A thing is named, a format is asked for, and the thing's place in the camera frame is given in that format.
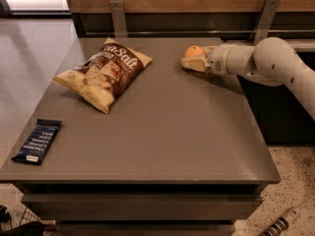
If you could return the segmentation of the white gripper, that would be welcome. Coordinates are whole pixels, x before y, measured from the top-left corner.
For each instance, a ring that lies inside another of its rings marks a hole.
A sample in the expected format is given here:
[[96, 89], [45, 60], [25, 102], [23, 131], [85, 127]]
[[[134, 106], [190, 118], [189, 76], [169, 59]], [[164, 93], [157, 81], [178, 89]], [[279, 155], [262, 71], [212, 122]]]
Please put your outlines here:
[[204, 57], [182, 58], [182, 67], [202, 73], [210, 69], [215, 75], [227, 75], [226, 59], [230, 47], [227, 44], [223, 44], [220, 46], [203, 46], [202, 49], [205, 55], [208, 56], [208, 59]]

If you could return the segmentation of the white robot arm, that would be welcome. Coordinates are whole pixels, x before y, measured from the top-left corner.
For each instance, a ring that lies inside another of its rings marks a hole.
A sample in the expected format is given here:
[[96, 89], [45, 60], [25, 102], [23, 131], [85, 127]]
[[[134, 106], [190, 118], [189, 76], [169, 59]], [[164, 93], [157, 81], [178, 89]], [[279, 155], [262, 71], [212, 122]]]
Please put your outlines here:
[[212, 75], [237, 75], [270, 86], [286, 86], [315, 119], [315, 72], [285, 40], [268, 37], [255, 46], [193, 45], [186, 49], [181, 65]]

